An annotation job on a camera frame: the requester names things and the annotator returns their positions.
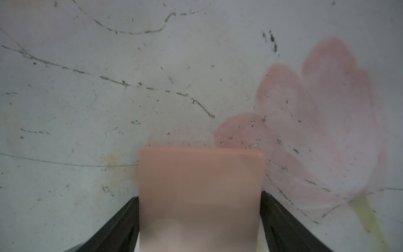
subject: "scratch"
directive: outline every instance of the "scratch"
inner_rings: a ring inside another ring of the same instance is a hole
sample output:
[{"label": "scratch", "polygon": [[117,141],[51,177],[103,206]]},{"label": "scratch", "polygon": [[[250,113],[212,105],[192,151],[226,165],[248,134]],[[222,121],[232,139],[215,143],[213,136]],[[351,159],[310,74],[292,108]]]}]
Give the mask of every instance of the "scratch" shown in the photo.
[{"label": "scratch", "polygon": [[99,76],[101,79],[104,79],[104,80],[106,80],[106,81],[111,81],[111,82],[114,82],[114,83],[117,83],[117,84],[121,84],[121,85],[123,85],[123,86],[125,86],[125,87],[128,87],[128,86],[130,86],[129,84],[127,84],[125,81],[123,81],[122,80],[122,82],[120,82],[120,81],[115,81],[115,80],[113,80],[113,79],[111,79],[111,78],[109,78],[109,77],[106,77],[106,76]]},{"label": "scratch", "polygon": [[216,116],[213,115],[212,113],[208,112],[207,109],[206,109],[198,100],[193,99],[193,98],[192,98],[192,100],[193,100],[193,104],[196,103],[197,105],[199,105],[199,106],[204,110],[204,112],[206,112],[206,113],[208,114],[208,116],[210,116],[210,117],[213,118],[213,119],[216,117]]},{"label": "scratch", "polygon": [[36,132],[36,131],[30,131],[30,130],[25,130],[25,129],[20,129],[21,131],[25,131],[25,132],[29,132],[29,133],[41,133],[41,134],[44,134],[44,132],[42,132],[42,131],[38,131],[38,132]]},{"label": "scratch", "polygon": [[168,20],[169,20],[169,18],[170,18],[171,16],[176,16],[176,13],[175,13],[175,12],[169,13],[169,15],[168,15],[168,16],[166,17],[166,19],[165,19],[165,22],[168,22]]},{"label": "scratch", "polygon": [[[89,17],[92,21],[94,21],[95,23],[97,23],[100,27],[102,27],[103,29],[106,29],[108,31],[114,32],[115,34],[118,33],[122,33],[122,34],[130,34],[130,35],[140,35],[140,34],[153,34],[153,33],[157,33],[162,31],[165,28],[165,25],[163,25],[161,28],[157,29],[157,30],[146,30],[146,31],[139,31],[139,32],[129,32],[129,31],[120,31],[120,30],[116,30],[116,29],[112,29],[106,25],[103,25],[101,22],[99,22],[98,20],[92,18],[91,16],[89,16],[77,3],[75,0],[71,0],[77,7],[78,9],[84,13],[84,15],[86,15],[87,17]],[[171,12],[168,14],[168,16],[165,18],[165,23],[168,22],[168,20],[172,17],[172,16],[176,16],[175,12]]]},{"label": "scratch", "polygon": [[326,217],[328,214],[330,214],[331,212],[333,212],[333,210],[336,209],[336,208],[338,208],[339,206],[341,206],[341,204],[338,204],[338,205],[332,207],[329,211],[327,211],[326,213],[324,213],[324,214],[322,215],[322,219],[323,219],[324,217]]},{"label": "scratch", "polygon": [[326,192],[330,192],[329,189],[327,189],[326,187],[321,187],[323,190],[325,190]]},{"label": "scratch", "polygon": [[47,160],[41,160],[41,159],[35,159],[35,158],[26,158],[26,157],[22,157],[22,156],[14,156],[14,155],[5,154],[5,153],[1,153],[1,152],[0,152],[0,155],[9,156],[9,157],[12,157],[12,158],[18,158],[18,159],[24,159],[24,160],[31,160],[31,161],[36,161],[36,162],[48,163],[48,164],[69,165],[69,166],[78,166],[78,167],[128,167],[128,166],[137,166],[137,165],[115,165],[115,166],[109,166],[109,165],[79,165],[79,164],[71,164],[71,163],[53,162],[53,161],[47,161]]},{"label": "scratch", "polygon": [[378,192],[383,192],[383,191],[387,191],[387,190],[391,190],[391,191],[403,191],[403,188],[385,187],[385,188],[380,188],[380,189],[378,189]]},{"label": "scratch", "polygon": [[296,207],[296,209],[297,209],[300,213],[302,213],[305,217],[308,217],[307,214],[304,213],[301,209],[299,209],[298,207]]},{"label": "scratch", "polygon": [[307,180],[307,179],[304,179],[304,180],[305,180],[306,182],[312,184],[312,185],[317,185],[315,182],[309,181],[309,180]]},{"label": "scratch", "polygon": [[183,97],[187,97],[188,96],[188,94],[183,94],[183,93],[177,93],[178,95],[180,95],[180,96],[183,96]]},{"label": "scratch", "polygon": [[287,198],[287,196],[283,193],[283,191],[281,191],[280,188],[277,187],[277,189],[278,189],[278,191],[280,192],[280,194],[281,194],[286,200],[288,200],[289,202],[291,202],[291,200],[289,200],[289,199]]},{"label": "scratch", "polygon": [[377,211],[375,211],[374,209],[372,209],[372,211],[373,211],[374,213],[376,213],[377,215],[380,215],[380,216],[385,217],[385,218],[388,218],[388,219],[390,219],[390,220],[392,220],[392,221],[396,221],[396,222],[398,222],[398,223],[400,223],[400,224],[403,224],[403,221],[401,221],[401,220],[398,220],[398,219],[389,217],[388,215],[383,214],[383,213],[380,213],[380,212],[377,212]]},{"label": "scratch", "polygon": [[61,68],[61,69],[66,69],[66,70],[69,70],[69,71],[72,71],[72,72],[75,72],[75,73],[84,74],[84,75],[93,76],[93,77],[98,77],[98,78],[101,78],[101,79],[106,80],[106,81],[121,84],[121,85],[123,85],[125,87],[130,86],[129,84],[127,84],[123,80],[122,81],[116,81],[116,80],[111,79],[111,78],[106,77],[106,76],[92,75],[90,73],[87,73],[87,72],[84,72],[84,71],[81,71],[81,70],[78,70],[78,69],[72,69],[72,68],[67,67],[67,66],[63,66],[63,65],[60,65],[60,64],[56,64],[56,63],[41,59],[41,58],[37,58],[36,56],[33,56],[32,54],[28,53],[14,38],[12,38],[10,35],[8,35],[8,33],[6,33],[3,29],[0,28],[0,31],[2,31],[5,35],[7,35],[7,37],[9,37],[12,41],[14,41],[14,43],[20,48],[20,50],[12,49],[12,48],[9,48],[9,47],[6,47],[6,46],[2,46],[2,47],[5,48],[5,49],[8,49],[8,50],[12,50],[14,52],[18,52],[24,58],[27,58],[27,59],[30,59],[30,60],[36,60],[36,61],[42,62],[42,63],[44,63],[46,65],[51,65],[51,66],[58,67],[58,68]]}]

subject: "yellow stain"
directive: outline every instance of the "yellow stain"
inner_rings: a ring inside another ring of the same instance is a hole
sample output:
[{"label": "yellow stain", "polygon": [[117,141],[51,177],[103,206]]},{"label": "yellow stain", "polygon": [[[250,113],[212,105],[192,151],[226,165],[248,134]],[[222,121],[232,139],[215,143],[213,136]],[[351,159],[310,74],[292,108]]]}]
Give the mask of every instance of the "yellow stain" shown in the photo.
[{"label": "yellow stain", "polygon": [[260,241],[258,241],[258,249],[256,250],[256,252],[266,252],[266,251],[264,250],[263,245],[260,243]]},{"label": "yellow stain", "polygon": [[116,157],[112,154],[101,156],[101,160],[106,163],[107,167],[116,167],[118,165]]},{"label": "yellow stain", "polygon": [[389,252],[388,244],[378,225],[378,221],[374,212],[371,209],[366,193],[361,193],[353,200],[348,202],[348,205],[354,210],[358,216],[362,227],[366,231],[368,237],[379,252]]}]

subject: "foam block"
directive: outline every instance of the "foam block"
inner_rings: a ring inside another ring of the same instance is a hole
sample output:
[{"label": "foam block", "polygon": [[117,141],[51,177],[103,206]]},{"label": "foam block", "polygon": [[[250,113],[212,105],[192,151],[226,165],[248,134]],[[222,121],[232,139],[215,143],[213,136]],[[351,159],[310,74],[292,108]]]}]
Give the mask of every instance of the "foam block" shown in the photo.
[{"label": "foam block", "polygon": [[140,150],[141,252],[255,252],[264,157],[256,150]]}]

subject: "stain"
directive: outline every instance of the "stain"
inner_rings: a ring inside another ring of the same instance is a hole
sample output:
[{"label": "stain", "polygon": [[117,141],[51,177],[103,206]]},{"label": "stain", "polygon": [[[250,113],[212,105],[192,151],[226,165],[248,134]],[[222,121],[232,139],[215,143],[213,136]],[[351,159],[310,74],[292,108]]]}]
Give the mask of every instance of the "stain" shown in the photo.
[{"label": "stain", "polygon": [[102,191],[104,191],[105,193],[108,193],[109,188],[107,186],[102,186]]},{"label": "stain", "polygon": [[379,227],[378,220],[371,209],[367,194],[361,193],[347,204],[354,210],[376,251],[389,252],[389,247]]},{"label": "stain", "polygon": [[116,161],[116,157],[112,154],[101,156],[101,160],[106,163],[107,167],[116,167],[118,163]]},{"label": "stain", "polygon": [[261,139],[256,149],[267,160],[264,189],[295,208],[310,209],[305,214],[318,221],[329,205],[383,188],[386,123],[372,85],[347,46],[327,38],[313,47],[300,74],[273,64],[256,91],[256,112],[223,122],[214,144],[245,148]]},{"label": "stain", "polygon": [[258,241],[256,252],[266,252],[266,250],[260,240]]}]

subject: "flower petal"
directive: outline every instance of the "flower petal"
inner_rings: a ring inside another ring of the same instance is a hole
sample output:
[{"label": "flower petal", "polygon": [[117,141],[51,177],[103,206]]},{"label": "flower petal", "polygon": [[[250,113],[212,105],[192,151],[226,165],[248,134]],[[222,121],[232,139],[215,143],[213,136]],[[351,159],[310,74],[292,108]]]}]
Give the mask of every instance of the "flower petal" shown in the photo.
[{"label": "flower petal", "polygon": [[264,189],[299,209],[330,208],[342,199],[290,155],[271,133],[265,118],[255,113],[234,116],[215,132],[216,146],[257,148],[266,158]]},{"label": "flower petal", "polygon": [[[345,196],[352,197],[368,182],[384,145],[370,77],[356,68],[347,47],[334,38],[318,43],[302,75],[304,90],[314,100],[321,127],[331,139],[333,146],[328,152],[338,157],[316,156],[304,164],[334,190],[339,187],[349,192]],[[335,162],[337,172],[330,179],[326,170],[333,169],[330,166]]]}]

